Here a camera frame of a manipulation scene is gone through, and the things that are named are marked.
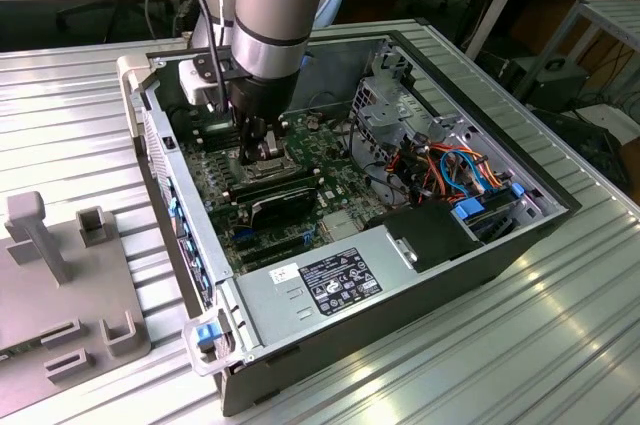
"blue cable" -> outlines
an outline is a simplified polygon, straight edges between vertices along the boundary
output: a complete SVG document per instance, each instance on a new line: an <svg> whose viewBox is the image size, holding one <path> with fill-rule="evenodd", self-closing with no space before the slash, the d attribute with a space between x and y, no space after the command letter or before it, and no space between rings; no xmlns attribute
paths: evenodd
<svg viewBox="0 0 640 425"><path fill-rule="evenodd" d="M484 178L483 176L480 175L480 172L478 172L478 168L476 167L475 163L473 163L472 158L466 154L465 152L462 152L460 150L450 150L448 152L445 152L442 157L440 158L440 171L442 172L442 178L444 178L444 180L451 185L452 187L461 190L465 197L469 197L469 193L463 188L460 187L459 185L456 185L450 178L449 175L447 174L446 171L446 161L445 158L447 157L448 154L450 153L454 153L456 155L461 156L471 167L471 171L473 172L473 175L476 177L476 180L478 180L478 182L480 183L480 185L482 185L485 189L487 190L494 190L494 188L491 186L491 184L487 181L486 178Z"/></svg>
<svg viewBox="0 0 640 425"><path fill-rule="evenodd" d="M449 178L449 175L447 175L447 170L446 170L446 163L445 163L445 158L447 156L447 153L445 153L444 155L442 155L442 157L440 158L440 173L442 173L442 178L444 178L444 181L447 182L449 185L451 185L453 188L460 190L462 193L464 193L464 196L469 198L469 192L467 192L464 187L461 187L460 185L456 185L453 180L451 180Z"/></svg>

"motherboard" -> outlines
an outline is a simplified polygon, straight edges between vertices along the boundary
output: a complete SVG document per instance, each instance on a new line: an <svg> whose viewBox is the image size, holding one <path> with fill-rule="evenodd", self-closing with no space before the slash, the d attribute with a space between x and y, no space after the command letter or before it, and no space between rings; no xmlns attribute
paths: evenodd
<svg viewBox="0 0 640 425"><path fill-rule="evenodd" d="M308 111L287 118L285 155L274 160L241 164L233 136L214 150L198 142L183 146L214 230L239 274L355 235L388 210L347 153L344 121Z"/></svg>

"blue drive bracket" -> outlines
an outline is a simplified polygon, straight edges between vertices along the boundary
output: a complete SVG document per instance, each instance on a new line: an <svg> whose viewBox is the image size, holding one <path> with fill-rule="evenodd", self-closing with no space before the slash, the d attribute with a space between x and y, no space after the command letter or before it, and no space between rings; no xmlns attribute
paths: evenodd
<svg viewBox="0 0 640 425"><path fill-rule="evenodd" d="M472 215L483 212L484 207L476 198L467 198L465 200L460 200L456 203L456 206L453 208L453 211L460 217L462 220L466 220Z"/></svg>

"wire bundle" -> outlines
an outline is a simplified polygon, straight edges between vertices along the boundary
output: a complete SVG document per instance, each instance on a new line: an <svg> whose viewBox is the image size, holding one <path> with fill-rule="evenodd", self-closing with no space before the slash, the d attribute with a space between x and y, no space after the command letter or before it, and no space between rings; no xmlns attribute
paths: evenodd
<svg viewBox="0 0 640 425"><path fill-rule="evenodd" d="M436 166L436 160L431 156L432 151L441 153L436 159L439 161L439 166ZM398 160L399 155L396 155L387 171L395 170ZM456 182L456 172L462 163L466 163L475 180L485 190L496 190L502 186L502 182L491 170L486 157L470 148L435 143L423 155L418 155L418 160L427 165L422 181L422 192L429 192L433 198L445 198L449 202L455 202L471 196L470 191L463 184ZM423 197L424 194L421 193L418 202L422 202Z"/></svg>

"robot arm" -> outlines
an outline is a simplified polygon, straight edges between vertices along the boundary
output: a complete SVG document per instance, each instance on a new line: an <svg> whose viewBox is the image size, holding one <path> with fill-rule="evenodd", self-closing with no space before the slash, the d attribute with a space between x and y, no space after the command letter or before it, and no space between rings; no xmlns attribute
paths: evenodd
<svg viewBox="0 0 640 425"><path fill-rule="evenodd" d="M218 1L212 1L209 8L215 15ZM283 153L280 117L291 102L319 3L235 0L235 16L228 17L225 11L225 22L234 21L231 61L243 72L226 87L246 161L268 160Z"/></svg>

